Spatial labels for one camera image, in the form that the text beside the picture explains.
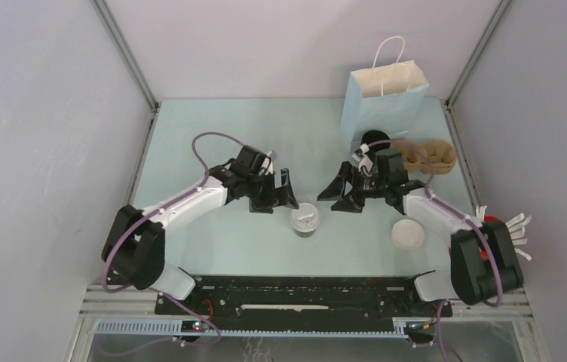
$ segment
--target wire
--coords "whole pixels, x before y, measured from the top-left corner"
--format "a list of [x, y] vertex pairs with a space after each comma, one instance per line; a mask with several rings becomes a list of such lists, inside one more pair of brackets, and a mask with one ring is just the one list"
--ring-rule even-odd
[[268, 159], [268, 165], [266, 167], [262, 167], [259, 169], [259, 175], [263, 175], [266, 172], [268, 172], [268, 168], [270, 168], [270, 165], [272, 164], [272, 158], [270, 158], [270, 156], [265, 156]]
[[210, 313], [208, 314], [208, 320], [211, 321], [213, 319], [213, 316], [215, 315], [215, 309], [213, 308], [213, 303], [210, 301], [210, 299], [206, 299], [203, 302], [201, 302], [201, 304], [204, 303], [208, 303], [208, 308], [210, 309]]
[[437, 319], [437, 310], [439, 310], [439, 305], [438, 305], [438, 304], [432, 303], [432, 306], [434, 307], [434, 315], [432, 316], [432, 318], [430, 318], [430, 321], [429, 321], [429, 322], [423, 323], [423, 324], [419, 324], [419, 325], [413, 324], [413, 325], [412, 325], [411, 327], [409, 327], [409, 328], [412, 328], [412, 329], [415, 329], [415, 330], [417, 330], [417, 329], [426, 330], [427, 328], [430, 328], [430, 327], [434, 324], [434, 321]]
[[366, 176], [370, 176], [370, 171], [368, 170], [368, 167], [366, 166], [361, 166], [361, 170], [363, 171], [363, 174]]
[[425, 347], [433, 347], [435, 345], [438, 345], [439, 348], [441, 349], [441, 355], [443, 356], [443, 360], [445, 362], [449, 362], [448, 356], [446, 355], [446, 351], [455, 355], [455, 357], [457, 357], [459, 362], [464, 362], [463, 358], [461, 358], [461, 355], [452, 346], [449, 346], [449, 345], [443, 343], [443, 336], [442, 336], [442, 330], [441, 330], [441, 311], [443, 310], [443, 307], [445, 305], [447, 305], [448, 303], [449, 303], [449, 301], [444, 299], [441, 302], [439, 302], [439, 305], [437, 306], [437, 314], [435, 315], [435, 318], [437, 319], [437, 328], [435, 329], [435, 336], [434, 337], [438, 337], [439, 342], [415, 343], [410, 338], [408, 338], [408, 342], [410, 344], [412, 344], [413, 348], [425, 348]]
[[[195, 154], [195, 157], [201, 163], [201, 166], [204, 167], [204, 178], [201, 179], [201, 181], [192, 189], [189, 189], [188, 191], [186, 191], [186, 192], [184, 192], [180, 195], [177, 195], [176, 197], [170, 199], [165, 204], [162, 204], [161, 206], [157, 207], [156, 209], [148, 212], [141, 219], [137, 220], [137, 222], [135, 222], [130, 228], [128, 228], [128, 230], [126, 230], [124, 232], [124, 234], [121, 235], [121, 237], [117, 240], [115, 245], [112, 246], [110, 253], [106, 257], [106, 262], [104, 263], [104, 269], [103, 269], [103, 273], [102, 273], [102, 287], [106, 292], [117, 293], [117, 292], [122, 291], [122, 290], [124, 290], [124, 289], [126, 289], [130, 286], [128, 284], [128, 285], [122, 285], [120, 287], [112, 289], [108, 286], [108, 282], [107, 282], [108, 272], [111, 268], [112, 260], [115, 258], [115, 255], [117, 254], [117, 252], [121, 248], [121, 245], [128, 239], [128, 237], [130, 237], [130, 235], [132, 235], [144, 222], [148, 221], [153, 216], [157, 215], [161, 208], [166, 209], [168, 207], [171, 207], [174, 204], [180, 202], [181, 200], [187, 198], [188, 196], [194, 194], [197, 191], [198, 188], [204, 186], [206, 184], [206, 181], [208, 181], [208, 178], [210, 177], [210, 170], [208, 168], [208, 165], [206, 164], [206, 161], [204, 161], [204, 159], [199, 155], [199, 152], [197, 152], [197, 146], [196, 146], [197, 140], [199, 140], [201, 137], [204, 137], [204, 136], [220, 136], [220, 137], [224, 137], [224, 138], [227, 138], [229, 140], [235, 141], [240, 146], [245, 146], [244, 143], [241, 142], [240, 140], [234, 138], [233, 136], [230, 136], [228, 134], [221, 133], [221, 132], [203, 132], [203, 133], [198, 134], [195, 138], [192, 139], [192, 153]], [[219, 330], [219, 328], [215, 324], [213, 324], [213, 322], [211, 322], [210, 320], [207, 320], [206, 318], [204, 318], [204, 317], [200, 316], [199, 314], [193, 312], [192, 310], [188, 309], [188, 307], [183, 305], [179, 300], [177, 300], [175, 297], [171, 296], [170, 294], [161, 292], [159, 290], [155, 290], [155, 291], [157, 291], [159, 293], [163, 293], [164, 297], [166, 299], [168, 299], [172, 303], [176, 304], [178, 307], [180, 307], [183, 311], [190, 314], [191, 316], [193, 316], [193, 317], [197, 318], [198, 320], [208, 324], [217, 333], [217, 339], [213, 342], [196, 343], [196, 342], [187, 342], [187, 341], [181, 340], [182, 343], [188, 344], [188, 345], [207, 346], [207, 345], [213, 345], [213, 344], [219, 342], [219, 340], [221, 340], [221, 338], [222, 338], [221, 331]], [[210, 303], [210, 307], [211, 307], [210, 317], [212, 317], [212, 313], [213, 313], [212, 303]], [[120, 357], [120, 356], [125, 356], [125, 355], [128, 355], [128, 354], [135, 353], [135, 352], [140, 351], [140, 350], [142, 350], [146, 347], [149, 347], [150, 345], [154, 345], [154, 344], [159, 343], [159, 342], [172, 341], [174, 338], [176, 338], [176, 337], [166, 337], [166, 338], [155, 339], [155, 340], [152, 340], [150, 342], [147, 342], [143, 345], [140, 345], [138, 347], [135, 347], [135, 348], [133, 348], [129, 351], [125, 351], [125, 352], [111, 353], [111, 352], [107, 352], [107, 351], [102, 350], [100, 346], [98, 346], [98, 350], [100, 351], [101, 354], [104, 354], [105, 356]]]
[[483, 246], [483, 249], [488, 254], [488, 261], [490, 263], [490, 268], [492, 269], [492, 274], [495, 277], [495, 283], [496, 283], [496, 286], [497, 286], [497, 301], [494, 302], [494, 303], [486, 301], [486, 304], [490, 305], [492, 307], [495, 307], [495, 308], [500, 306], [501, 300], [503, 300], [503, 293], [504, 293], [503, 292], [503, 284], [502, 284], [502, 281], [501, 281], [501, 274], [499, 273], [499, 268], [497, 266], [497, 261], [495, 259], [495, 255], [492, 253], [492, 250], [490, 249], [490, 245], [488, 244], [488, 240], [486, 239], [486, 236], [479, 230], [479, 228], [477, 228], [476, 225], [474, 225], [474, 222], [471, 222], [464, 214], [460, 213], [454, 207], [446, 204], [445, 202], [436, 198], [432, 194], [432, 192], [430, 190], [430, 183], [434, 179], [434, 167], [432, 165], [432, 162], [424, 154], [422, 154], [413, 145], [411, 145], [409, 143], [401, 142], [400, 140], [379, 140], [379, 141], [369, 143], [368, 147], [373, 147], [373, 146], [377, 146], [377, 145], [381, 145], [381, 144], [385, 144], [385, 143], [390, 144], [390, 145], [392, 145], [393, 143], [395, 143], [395, 144], [398, 143], [399, 146], [404, 146], [404, 147], [410, 149], [411, 151], [413, 151], [415, 154], [417, 154], [417, 156], [423, 158], [424, 161], [426, 162], [426, 164], [428, 164], [428, 168], [430, 168], [430, 176], [428, 177], [428, 181], [426, 181], [425, 186], [424, 186], [425, 195], [430, 200], [432, 200], [432, 202], [439, 205], [441, 208], [448, 211], [453, 216], [455, 216], [455, 217], [459, 218], [460, 220], [464, 221], [465, 223], [467, 223], [472, 228], [474, 233], [477, 234], [477, 237], [479, 237], [479, 240], [481, 241], [481, 245]]

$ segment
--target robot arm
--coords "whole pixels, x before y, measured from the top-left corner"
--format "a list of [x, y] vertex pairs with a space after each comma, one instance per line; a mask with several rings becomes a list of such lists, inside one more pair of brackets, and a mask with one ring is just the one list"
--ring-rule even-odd
[[[135, 222], [158, 210], [124, 241], [112, 260], [112, 269], [138, 290], [153, 288], [185, 299], [196, 283], [186, 271], [166, 262], [166, 233], [244, 196], [250, 199], [251, 213], [273, 213], [273, 207], [278, 206], [299, 208], [288, 170], [281, 170], [281, 187], [275, 188], [274, 176], [272, 157], [244, 146], [237, 158], [212, 167], [206, 182], [195, 184], [194, 192], [187, 189], [142, 210], [132, 205], [122, 207], [112, 224], [102, 259], [106, 261], [117, 240]], [[180, 195], [186, 196], [163, 208]]]
[[432, 193], [428, 196], [424, 183], [408, 179], [401, 154], [396, 150], [371, 149], [364, 143], [352, 158], [355, 165], [347, 161], [342, 163], [335, 179], [317, 200], [337, 201], [331, 206], [333, 211], [361, 213], [367, 198], [383, 198], [386, 204], [447, 241], [450, 270], [433, 271], [413, 280], [421, 300], [461, 299], [472, 305], [497, 295], [496, 280], [487, 262], [486, 251], [470, 223], [487, 236], [503, 291], [523, 285], [513, 242], [508, 227], [502, 221], [483, 222], [458, 210], [464, 218], [453, 215], [434, 201]]

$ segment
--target purple cable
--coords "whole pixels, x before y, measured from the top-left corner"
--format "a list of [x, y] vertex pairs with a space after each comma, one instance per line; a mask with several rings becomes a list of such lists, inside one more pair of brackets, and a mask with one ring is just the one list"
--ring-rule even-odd
[[447, 300], [442, 300], [441, 302], [439, 302], [439, 306], [437, 307], [437, 329], [436, 329], [436, 336], [439, 338], [439, 342], [432, 342], [432, 343], [414, 343], [410, 338], [408, 338], [408, 342], [410, 342], [410, 344], [412, 344], [412, 347], [414, 348], [426, 348], [426, 347], [432, 347], [435, 345], [438, 345], [439, 348], [441, 348], [441, 355], [443, 356], [443, 360], [445, 362], [448, 362], [448, 356], [446, 355], [446, 350], [449, 351], [450, 353], [452, 353], [453, 355], [455, 355], [455, 357], [457, 357], [457, 359], [459, 360], [459, 362], [464, 362], [463, 358], [461, 358], [461, 355], [451, 346], [443, 343], [443, 337], [442, 337], [442, 330], [441, 330], [441, 311], [443, 310], [443, 306], [446, 305], [446, 303], [449, 302]]
[[432, 195], [432, 193], [430, 191], [430, 183], [434, 179], [434, 167], [432, 166], [432, 162], [427, 157], [425, 157], [425, 155], [423, 155], [416, 147], [414, 147], [413, 145], [411, 145], [409, 143], [401, 142], [400, 140], [379, 140], [379, 141], [369, 143], [368, 147], [373, 147], [373, 146], [382, 145], [382, 144], [389, 144], [390, 145], [392, 143], [399, 143], [399, 146], [405, 146], [406, 148], [410, 149], [415, 154], [417, 154], [417, 156], [419, 156], [419, 157], [421, 157], [425, 160], [426, 164], [428, 164], [428, 168], [430, 168], [430, 177], [428, 177], [428, 181], [426, 181], [425, 187], [424, 187], [425, 195], [429, 199], [431, 199], [432, 202], [434, 202], [435, 204], [439, 205], [444, 210], [448, 211], [452, 215], [456, 216], [460, 220], [463, 220], [465, 223], [467, 223], [472, 228], [474, 233], [477, 234], [477, 236], [479, 237], [479, 240], [481, 241], [481, 245], [483, 246], [483, 249], [488, 254], [488, 261], [490, 263], [490, 268], [492, 269], [492, 274], [495, 276], [495, 283], [497, 284], [497, 301], [495, 303], [485, 301], [485, 303], [487, 305], [490, 305], [491, 307], [497, 308], [498, 306], [501, 305], [501, 300], [503, 299], [503, 284], [501, 282], [501, 274], [499, 274], [499, 268], [497, 266], [497, 261], [495, 260], [495, 255], [492, 253], [492, 250], [490, 249], [490, 245], [488, 244], [488, 240], [483, 235], [483, 233], [479, 230], [479, 228], [477, 228], [477, 226], [474, 225], [474, 223], [471, 222], [469, 219], [466, 219], [466, 217], [462, 213], [459, 213], [454, 207], [451, 207], [450, 205], [446, 204], [445, 202], [441, 201], [440, 199], [438, 199], [438, 198], [434, 197], [434, 195]]
[[[244, 143], [241, 142], [240, 140], [234, 138], [233, 136], [230, 136], [228, 134], [221, 133], [221, 132], [203, 132], [203, 133], [198, 134], [195, 138], [192, 139], [192, 153], [195, 154], [195, 157], [199, 160], [201, 165], [204, 167], [204, 178], [201, 179], [201, 182], [199, 182], [199, 184], [197, 184], [192, 189], [188, 190], [187, 192], [185, 192], [181, 195], [177, 195], [175, 198], [170, 199], [166, 204], [163, 204], [160, 207], [148, 212], [141, 219], [137, 220], [137, 222], [135, 222], [130, 228], [128, 228], [128, 230], [126, 230], [124, 232], [124, 234], [121, 235], [121, 237], [117, 240], [115, 245], [113, 245], [110, 253], [108, 254], [108, 257], [106, 257], [106, 262], [104, 263], [104, 269], [103, 269], [103, 273], [102, 273], [102, 287], [106, 292], [117, 293], [117, 292], [122, 291], [122, 290], [124, 290], [124, 289], [126, 289], [130, 286], [130, 285], [122, 285], [122, 286], [117, 287], [115, 289], [111, 289], [108, 286], [108, 271], [110, 270], [112, 260], [115, 258], [115, 255], [117, 254], [117, 252], [121, 248], [121, 245], [126, 241], [126, 239], [128, 239], [128, 237], [131, 234], [133, 234], [135, 232], [135, 230], [137, 230], [137, 228], [139, 228], [144, 222], [148, 221], [153, 216], [157, 215], [161, 208], [165, 209], [165, 208], [173, 206], [174, 204], [176, 204], [176, 203], [180, 202], [181, 200], [187, 198], [188, 196], [194, 194], [197, 191], [197, 188], [202, 187], [203, 185], [206, 184], [206, 181], [208, 181], [208, 177], [210, 176], [210, 171], [208, 170], [208, 165], [206, 164], [204, 159], [199, 155], [199, 152], [197, 152], [196, 143], [197, 143], [197, 140], [199, 140], [201, 137], [211, 136], [211, 135], [212, 136], [225, 137], [229, 140], [235, 141], [240, 146], [244, 146]], [[178, 307], [180, 307], [186, 313], [188, 313], [188, 314], [192, 315], [193, 317], [196, 317], [200, 321], [203, 321], [204, 323], [210, 325], [215, 330], [215, 332], [217, 333], [217, 339], [214, 342], [205, 342], [205, 343], [193, 343], [193, 342], [187, 342], [187, 341], [182, 341], [182, 342], [189, 344], [189, 345], [201, 345], [201, 346], [213, 345], [213, 344], [219, 342], [222, 335], [221, 335], [221, 331], [219, 330], [219, 328], [217, 328], [217, 326], [215, 324], [213, 324], [212, 322], [210, 322], [206, 318], [200, 316], [199, 314], [193, 312], [192, 310], [188, 309], [185, 305], [183, 305], [181, 302], [179, 302], [173, 296], [171, 296], [167, 293], [164, 293], [164, 297], [166, 297], [171, 302], [175, 303]], [[125, 355], [128, 355], [128, 354], [135, 353], [135, 352], [140, 351], [140, 350], [142, 350], [146, 347], [149, 347], [150, 345], [154, 345], [155, 343], [166, 342], [166, 341], [169, 341], [169, 340], [172, 340], [172, 339], [173, 339], [173, 337], [155, 339], [155, 340], [147, 342], [143, 345], [135, 347], [135, 348], [133, 348], [129, 351], [119, 352], [119, 353], [110, 353], [110, 352], [103, 351], [100, 346], [98, 346], [98, 349], [99, 349], [100, 353], [104, 354], [105, 356], [120, 357], [120, 356], [125, 356]]]

